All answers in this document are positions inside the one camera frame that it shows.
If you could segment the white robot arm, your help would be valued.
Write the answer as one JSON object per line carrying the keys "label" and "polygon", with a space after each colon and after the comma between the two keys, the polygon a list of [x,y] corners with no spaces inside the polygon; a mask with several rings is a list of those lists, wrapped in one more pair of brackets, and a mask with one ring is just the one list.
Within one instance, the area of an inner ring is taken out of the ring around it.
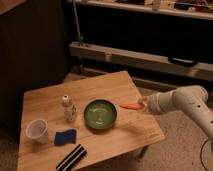
{"label": "white robot arm", "polygon": [[175,110],[182,111],[192,119],[213,141],[213,112],[206,102],[208,92],[199,85],[179,87],[171,91],[142,97],[138,102],[154,115]]}

